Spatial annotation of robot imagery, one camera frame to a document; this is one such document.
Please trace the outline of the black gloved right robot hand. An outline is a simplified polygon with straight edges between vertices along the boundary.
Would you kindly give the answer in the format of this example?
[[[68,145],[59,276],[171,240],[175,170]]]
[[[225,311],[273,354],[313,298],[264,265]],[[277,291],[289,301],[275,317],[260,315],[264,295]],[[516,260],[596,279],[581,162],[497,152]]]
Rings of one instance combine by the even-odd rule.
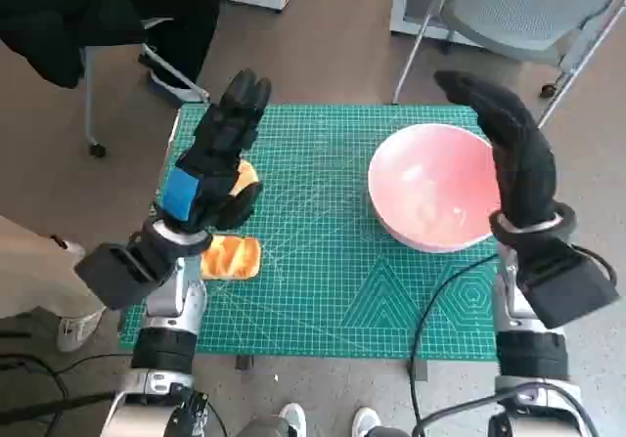
[[[449,102],[477,114],[493,149],[501,210],[518,229],[555,217],[555,158],[531,112],[509,89],[469,72],[439,70],[434,80]]]

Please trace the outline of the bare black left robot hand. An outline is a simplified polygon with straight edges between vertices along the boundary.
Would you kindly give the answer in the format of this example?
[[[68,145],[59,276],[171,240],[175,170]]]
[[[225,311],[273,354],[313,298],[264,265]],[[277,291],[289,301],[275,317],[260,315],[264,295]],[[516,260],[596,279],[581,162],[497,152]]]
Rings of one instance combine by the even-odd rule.
[[[161,192],[158,214],[171,230],[234,230],[253,213],[262,184],[245,183],[238,193],[232,191],[241,176],[241,154],[258,136],[271,89],[267,78],[243,69],[206,111],[194,142],[176,160]]]

